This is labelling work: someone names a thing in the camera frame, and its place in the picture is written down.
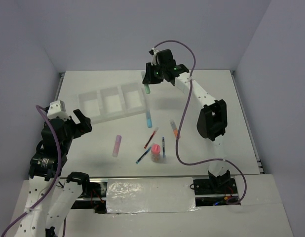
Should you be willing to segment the green highlighter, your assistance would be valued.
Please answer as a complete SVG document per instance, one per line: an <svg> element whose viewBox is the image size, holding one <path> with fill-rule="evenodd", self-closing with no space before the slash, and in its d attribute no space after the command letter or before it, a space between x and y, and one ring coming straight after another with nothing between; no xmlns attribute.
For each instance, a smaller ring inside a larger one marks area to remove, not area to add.
<svg viewBox="0 0 305 237"><path fill-rule="evenodd" d="M144 77L145 77L145 71L141 71L141 76L142 76L142 79L144 79ZM148 84L144 84L144 90L145 90L145 93L146 93L146 94L150 94L150 93L151 93L151 90L150 90Z"/></svg>

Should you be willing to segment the pink highlighter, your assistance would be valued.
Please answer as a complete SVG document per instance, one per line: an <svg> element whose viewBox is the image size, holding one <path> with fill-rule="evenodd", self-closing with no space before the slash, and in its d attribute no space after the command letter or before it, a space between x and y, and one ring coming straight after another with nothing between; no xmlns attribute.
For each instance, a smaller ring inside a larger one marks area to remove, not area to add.
<svg viewBox="0 0 305 237"><path fill-rule="evenodd" d="M117 135L116 136L115 144L114 144L114 149L113 149L113 153L112 153L113 157L117 157L118 156L119 148L120 148L120 144L121 144L121 139L122 139L121 135Z"/></svg>

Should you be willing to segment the blue highlighter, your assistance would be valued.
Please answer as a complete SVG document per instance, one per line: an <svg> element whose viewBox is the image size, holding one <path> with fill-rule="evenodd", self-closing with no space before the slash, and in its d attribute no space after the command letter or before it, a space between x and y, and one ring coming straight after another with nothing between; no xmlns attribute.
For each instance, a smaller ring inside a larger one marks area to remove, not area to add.
<svg viewBox="0 0 305 237"><path fill-rule="evenodd" d="M150 114L150 111L147 110L146 111L146 121L147 121L147 127L148 128L152 128L152 119L151 119L151 114Z"/></svg>

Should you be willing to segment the orange highlighter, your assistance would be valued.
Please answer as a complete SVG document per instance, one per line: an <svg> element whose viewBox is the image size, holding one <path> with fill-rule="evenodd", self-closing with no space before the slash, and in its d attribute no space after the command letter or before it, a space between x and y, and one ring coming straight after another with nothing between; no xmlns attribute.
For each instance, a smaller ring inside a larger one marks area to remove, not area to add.
<svg viewBox="0 0 305 237"><path fill-rule="evenodd" d="M178 128L177 128L177 126L176 126L176 124L175 124L175 121L174 121L173 119L170 119L169 122L170 122L170 125L171 125L171 128L172 128L172 130L173 130L173 133L174 133L175 137L176 137L176 138L177 138L177 137L180 138L180 135L179 135L179 133L178 133Z"/></svg>

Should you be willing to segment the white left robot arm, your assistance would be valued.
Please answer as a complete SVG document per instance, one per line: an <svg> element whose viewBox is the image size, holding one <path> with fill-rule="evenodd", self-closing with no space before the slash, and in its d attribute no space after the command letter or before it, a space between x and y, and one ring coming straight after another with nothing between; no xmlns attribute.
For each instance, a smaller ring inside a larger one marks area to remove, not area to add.
<svg viewBox="0 0 305 237"><path fill-rule="evenodd" d="M75 123L61 101L37 109L44 119L42 140L30 161L29 191L24 213L16 221L17 237L57 236L75 200L91 192L88 174L72 172L58 198L52 201L72 141L92 131L90 118L76 109L79 123Z"/></svg>

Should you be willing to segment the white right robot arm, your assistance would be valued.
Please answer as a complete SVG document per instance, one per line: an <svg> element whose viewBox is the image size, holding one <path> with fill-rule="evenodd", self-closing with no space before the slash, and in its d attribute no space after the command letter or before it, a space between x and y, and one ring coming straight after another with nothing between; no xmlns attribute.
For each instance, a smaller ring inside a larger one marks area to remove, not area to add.
<svg viewBox="0 0 305 237"><path fill-rule="evenodd" d="M167 81L188 96L179 127L183 125L189 103L194 101L199 111L197 131L202 138L213 143L217 155L228 125L226 102L223 99L215 99L194 81L192 70L183 64L177 64L171 50L159 51L152 48L149 54L152 61L146 64L143 84L160 84Z"/></svg>

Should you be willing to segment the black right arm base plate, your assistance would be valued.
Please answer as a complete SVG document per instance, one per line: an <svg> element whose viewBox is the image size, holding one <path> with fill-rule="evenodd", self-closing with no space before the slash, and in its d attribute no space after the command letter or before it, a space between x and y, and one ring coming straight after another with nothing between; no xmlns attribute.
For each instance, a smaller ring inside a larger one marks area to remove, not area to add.
<svg viewBox="0 0 305 237"><path fill-rule="evenodd" d="M238 194L234 178L218 188L213 188L209 179L194 179L190 188L194 190L196 196L227 197Z"/></svg>

